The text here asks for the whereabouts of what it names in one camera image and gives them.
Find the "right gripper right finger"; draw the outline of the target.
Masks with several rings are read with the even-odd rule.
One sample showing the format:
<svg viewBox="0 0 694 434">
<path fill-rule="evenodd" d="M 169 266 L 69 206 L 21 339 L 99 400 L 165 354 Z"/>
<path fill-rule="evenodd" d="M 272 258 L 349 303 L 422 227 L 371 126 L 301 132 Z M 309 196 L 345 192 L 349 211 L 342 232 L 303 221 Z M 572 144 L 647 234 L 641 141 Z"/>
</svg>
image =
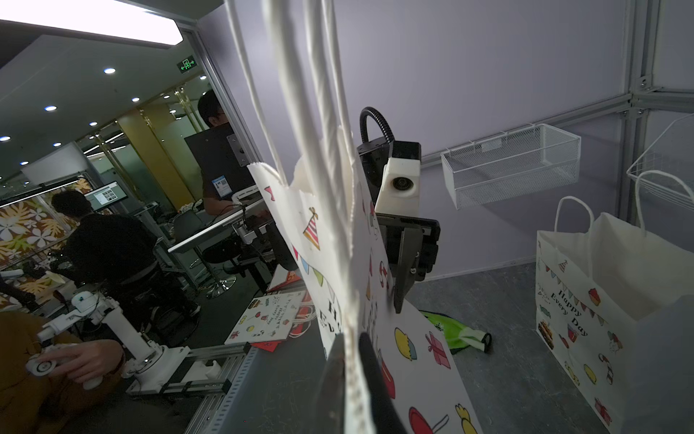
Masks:
<svg viewBox="0 0 694 434">
<path fill-rule="evenodd" d="M 405 434 L 381 372 L 381 362 L 367 333 L 359 337 L 359 353 L 370 392 L 370 415 L 379 434 Z"/>
</svg>

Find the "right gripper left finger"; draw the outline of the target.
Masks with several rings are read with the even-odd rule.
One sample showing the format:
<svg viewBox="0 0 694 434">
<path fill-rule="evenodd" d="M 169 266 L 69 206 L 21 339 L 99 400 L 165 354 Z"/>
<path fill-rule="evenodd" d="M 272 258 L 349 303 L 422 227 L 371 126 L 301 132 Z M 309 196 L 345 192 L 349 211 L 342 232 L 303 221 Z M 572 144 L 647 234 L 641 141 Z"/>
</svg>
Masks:
<svg viewBox="0 0 694 434">
<path fill-rule="evenodd" d="M 311 432 L 341 434 L 344 425 L 345 398 L 344 334 L 336 336 L 325 363 L 318 393 L 314 400 Z"/>
</svg>

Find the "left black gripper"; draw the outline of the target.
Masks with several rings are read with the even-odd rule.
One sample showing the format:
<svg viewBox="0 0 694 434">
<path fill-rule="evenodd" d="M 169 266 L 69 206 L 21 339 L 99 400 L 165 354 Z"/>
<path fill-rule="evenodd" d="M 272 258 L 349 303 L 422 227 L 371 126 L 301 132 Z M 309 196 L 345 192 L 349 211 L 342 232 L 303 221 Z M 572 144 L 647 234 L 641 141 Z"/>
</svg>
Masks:
<svg viewBox="0 0 694 434">
<path fill-rule="evenodd" d="M 390 269 L 394 273 L 393 305 L 400 314 L 414 281 L 423 281 L 437 261 L 441 227 L 438 221 L 377 213 Z"/>
</svg>

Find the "white paper bag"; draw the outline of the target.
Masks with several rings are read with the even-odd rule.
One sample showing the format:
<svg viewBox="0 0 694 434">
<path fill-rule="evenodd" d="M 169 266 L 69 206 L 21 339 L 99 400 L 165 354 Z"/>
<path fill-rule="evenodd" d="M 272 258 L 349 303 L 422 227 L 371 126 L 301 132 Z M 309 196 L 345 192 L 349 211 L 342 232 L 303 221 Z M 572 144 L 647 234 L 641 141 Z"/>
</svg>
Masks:
<svg viewBox="0 0 694 434">
<path fill-rule="evenodd" d="M 326 360 L 344 334 L 343 433 L 377 433 L 359 353 L 367 333 L 406 433 L 478 433 L 473 403 L 443 334 L 407 300 L 393 305 L 391 273 L 357 155 L 343 85 L 334 3 L 304 4 L 308 57 L 286 1 L 261 5 L 300 159 L 250 171 L 313 300 Z"/>
<path fill-rule="evenodd" d="M 539 231 L 536 327 L 612 433 L 693 430 L 693 255 L 643 222 Z"/>
</svg>

